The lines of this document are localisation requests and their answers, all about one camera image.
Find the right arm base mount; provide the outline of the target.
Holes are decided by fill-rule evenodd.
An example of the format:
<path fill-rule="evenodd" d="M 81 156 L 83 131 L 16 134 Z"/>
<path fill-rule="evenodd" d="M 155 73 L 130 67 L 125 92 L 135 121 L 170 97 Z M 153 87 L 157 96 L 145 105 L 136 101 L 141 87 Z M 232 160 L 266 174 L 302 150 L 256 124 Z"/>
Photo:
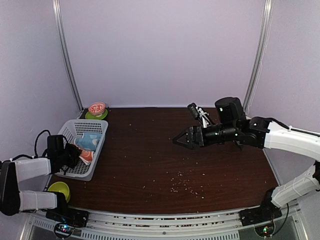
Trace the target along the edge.
<path fill-rule="evenodd" d="M 280 209 L 271 209 L 265 207 L 247 208 L 239 212 L 239 218 L 242 226 L 256 225 L 272 221 L 282 216 Z"/>

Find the beige bunny print towel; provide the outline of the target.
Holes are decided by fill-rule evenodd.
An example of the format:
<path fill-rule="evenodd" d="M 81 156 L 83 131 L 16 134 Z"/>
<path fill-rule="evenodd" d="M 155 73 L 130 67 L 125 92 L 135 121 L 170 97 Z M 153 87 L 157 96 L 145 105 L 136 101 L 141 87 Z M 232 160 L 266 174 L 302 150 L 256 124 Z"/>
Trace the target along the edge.
<path fill-rule="evenodd" d="M 81 153 L 79 155 L 80 160 L 83 161 L 84 164 L 89 165 L 93 161 L 94 158 L 94 151 L 91 150 L 85 150 L 85 149 L 80 149 Z"/>

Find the white plastic basket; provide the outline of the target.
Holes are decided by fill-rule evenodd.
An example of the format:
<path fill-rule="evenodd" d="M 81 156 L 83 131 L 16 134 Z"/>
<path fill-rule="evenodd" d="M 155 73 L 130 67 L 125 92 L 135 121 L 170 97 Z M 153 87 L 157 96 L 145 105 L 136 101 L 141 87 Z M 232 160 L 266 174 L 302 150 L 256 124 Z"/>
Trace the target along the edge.
<path fill-rule="evenodd" d="M 105 142 L 108 126 L 105 120 L 68 120 L 58 133 L 65 136 L 65 142 L 81 150 L 81 154 L 74 167 L 64 165 L 56 175 L 62 178 L 90 181 Z"/>

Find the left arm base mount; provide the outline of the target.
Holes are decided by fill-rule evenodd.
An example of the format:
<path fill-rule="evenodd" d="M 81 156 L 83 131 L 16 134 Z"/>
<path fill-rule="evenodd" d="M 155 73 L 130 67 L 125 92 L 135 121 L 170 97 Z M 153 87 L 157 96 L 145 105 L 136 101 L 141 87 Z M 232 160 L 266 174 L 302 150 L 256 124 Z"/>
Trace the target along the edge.
<path fill-rule="evenodd" d="M 84 228 L 87 226 L 89 212 L 75 208 L 68 208 L 66 212 L 49 209 L 46 211 L 45 217 L 72 227 Z"/>

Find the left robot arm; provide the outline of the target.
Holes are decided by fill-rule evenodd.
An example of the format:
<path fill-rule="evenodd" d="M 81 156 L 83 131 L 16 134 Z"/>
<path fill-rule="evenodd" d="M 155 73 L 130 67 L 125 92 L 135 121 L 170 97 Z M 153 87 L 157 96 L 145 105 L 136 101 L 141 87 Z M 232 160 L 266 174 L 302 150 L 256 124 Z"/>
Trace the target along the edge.
<path fill-rule="evenodd" d="M 47 137 L 47 148 L 40 156 L 18 155 L 0 163 L 0 212 L 13 216 L 21 212 L 51 210 L 61 222 L 72 218 L 66 197 L 58 191 L 22 190 L 20 183 L 59 173 L 63 167 L 74 168 L 82 150 L 65 136 Z"/>

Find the blue polka dot towel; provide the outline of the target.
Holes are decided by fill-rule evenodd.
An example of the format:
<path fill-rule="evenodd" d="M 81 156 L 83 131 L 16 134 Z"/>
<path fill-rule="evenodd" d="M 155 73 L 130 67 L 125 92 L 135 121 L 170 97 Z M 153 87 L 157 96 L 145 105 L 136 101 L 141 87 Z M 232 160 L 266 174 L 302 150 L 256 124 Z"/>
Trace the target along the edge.
<path fill-rule="evenodd" d="M 101 137 L 101 133 L 85 132 L 83 133 L 82 137 L 75 138 L 73 143 L 81 149 L 95 152 L 97 150 Z"/>

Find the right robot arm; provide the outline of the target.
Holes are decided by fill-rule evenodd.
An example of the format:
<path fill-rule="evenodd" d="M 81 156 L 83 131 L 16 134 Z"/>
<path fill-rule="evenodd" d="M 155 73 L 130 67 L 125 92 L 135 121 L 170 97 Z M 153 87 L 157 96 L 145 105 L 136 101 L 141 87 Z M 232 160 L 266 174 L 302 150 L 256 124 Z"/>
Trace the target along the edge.
<path fill-rule="evenodd" d="M 309 159 L 310 166 L 293 179 L 268 190 L 256 210 L 259 220 L 268 220 L 276 209 L 320 189 L 320 134 L 294 128 L 273 117 L 248 117 L 238 97 L 224 97 L 214 104 L 218 123 L 194 102 L 187 109 L 198 125 L 187 127 L 176 135 L 175 145 L 193 150 L 233 142 L 269 152 L 282 152 L 284 157 Z"/>

